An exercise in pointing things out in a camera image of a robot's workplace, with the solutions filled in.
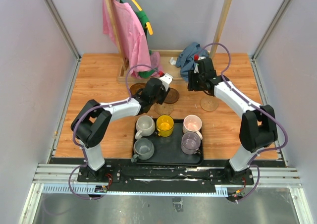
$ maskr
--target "blue cloth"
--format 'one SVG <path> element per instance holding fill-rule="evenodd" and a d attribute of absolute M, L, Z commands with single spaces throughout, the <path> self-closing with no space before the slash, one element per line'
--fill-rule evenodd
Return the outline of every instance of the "blue cloth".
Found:
<path fill-rule="evenodd" d="M 180 76 L 188 82 L 188 71 L 194 69 L 194 56 L 201 51 L 201 47 L 197 42 L 193 42 L 183 50 L 176 61 L 176 67 L 180 69 Z M 202 50 L 199 56 L 208 57 L 208 51 Z"/>

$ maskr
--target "cork coaster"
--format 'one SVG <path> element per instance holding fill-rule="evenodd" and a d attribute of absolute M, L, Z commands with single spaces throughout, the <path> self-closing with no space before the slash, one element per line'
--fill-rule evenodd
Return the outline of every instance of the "cork coaster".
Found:
<path fill-rule="evenodd" d="M 179 99 L 178 91 L 176 89 L 171 88 L 164 100 L 164 103 L 174 104 L 178 101 L 178 99 Z"/>
<path fill-rule="evenodd" d="M 200 106 L 202 107 L 203 110 L 212 112 L 218 108 L 219 102 L 217 98 L 208 96 L 208 97 L 203 97 L 200 100 Z"/>
<path fill-rule="evenodd" d="M 161 104 L 155 104 L 154 105 L 154 111 L 158 115 L 170 115 L 174 110 L 174 105 L 173 104 L 166 104 L 163 103 Z"/>
<path fill-rule="evenodd" d="M 130 92 L 132 95 L 135 95 L 139 89 L 144 89 L 145 83 L 136 83 L 130 87 Z"/>

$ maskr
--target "metal floor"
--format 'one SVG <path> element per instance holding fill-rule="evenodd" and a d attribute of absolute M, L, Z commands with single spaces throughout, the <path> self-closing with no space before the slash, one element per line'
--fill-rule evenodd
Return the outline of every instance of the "metal floor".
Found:
<path fill-rule="evenodd" d="M 240 204 L 218 197 L 184 197 L 182 207 L 173 204 L 173 197 L 166 196 L 108 195 L 98 201 L 85 201 L 72 194 L 42 194 L 33 223 L 298 224 L 299 221 L 288 188 L 259 187 Z"/>

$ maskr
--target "gray wall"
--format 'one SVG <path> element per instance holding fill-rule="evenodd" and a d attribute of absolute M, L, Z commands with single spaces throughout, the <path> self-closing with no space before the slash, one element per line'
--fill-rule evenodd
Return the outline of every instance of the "gray wall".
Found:
<path fill-rule="evenodd" d="M 316 8 L 316 0 L 293 0 L 257 60 L 268 100 L 289 134 L 289 144 L 285 148 L 288 164 L 300 172 L 315 222 Z"/>
<path fill-rule="evenodd" d="M 48 157 L 75 58 L 43 0 L 0 0 L 0 218 L 15 224 Z"/>
<path fill-rule="evenodd" d="M 102 0 L 53 0 L 80 53 L 113 53 L 102 32 Z M 154 31 L 150 49 L 185 48 L 213 41 L 223 0 L 136 0 Z M 231 52 L 252 54 L 283 0 L 232 0 L 221 42 Z"/>

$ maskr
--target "yellow mug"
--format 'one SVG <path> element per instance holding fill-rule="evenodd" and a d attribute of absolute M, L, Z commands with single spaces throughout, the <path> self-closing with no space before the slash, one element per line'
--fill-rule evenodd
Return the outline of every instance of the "yellow mug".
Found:
<path fill-rule="evenodd" d="M 168 115 L 162 115 L 157 119 L 158 135 L 167 137 L 173 133 L 174 120 Z"/>

